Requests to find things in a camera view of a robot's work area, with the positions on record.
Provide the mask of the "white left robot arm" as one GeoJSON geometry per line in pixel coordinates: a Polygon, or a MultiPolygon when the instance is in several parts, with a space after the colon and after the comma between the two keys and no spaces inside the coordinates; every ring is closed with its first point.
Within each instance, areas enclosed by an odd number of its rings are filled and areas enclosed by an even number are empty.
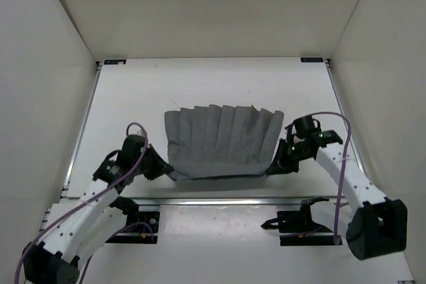
{"type": "Polygon", "coordinates": [[[135,176],[153,180],[172,170],[152,146],[111,152],[77,205],[26,246],[15,273],[31,283],[81,283],[94,252],[110,238],[139,225],[152,231],[136,202],[121,196],[124,188],[135,176]]]}

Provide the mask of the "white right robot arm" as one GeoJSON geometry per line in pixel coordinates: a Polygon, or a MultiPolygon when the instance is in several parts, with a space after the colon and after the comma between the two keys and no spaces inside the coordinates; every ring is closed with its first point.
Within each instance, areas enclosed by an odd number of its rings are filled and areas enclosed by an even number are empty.
{"type": "Polygon", "coordinates": [[[262,224],[276,229],[283,242],[315,231],[337,231],[358,260],[404,251],[407,246],[407,207],[391,200],[344,152],[333,130],[312,132],[298,142],[281,139],[269,173],[297,172],[302,160],[314,159],[341,189],[342,199],[323,196],[302,200],[297,211],[279,211],[262,224]]]}

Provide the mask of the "grey pleated skirt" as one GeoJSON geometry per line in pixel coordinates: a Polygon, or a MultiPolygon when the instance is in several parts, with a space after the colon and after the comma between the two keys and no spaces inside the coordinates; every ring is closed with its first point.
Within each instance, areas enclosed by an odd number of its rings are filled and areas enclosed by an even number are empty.
{"type": "Polygon", "coordinates": [[[176,181],[262,177],[272,164],[284,113],[253,106],[195,106],[164,114],[176,181]]]}

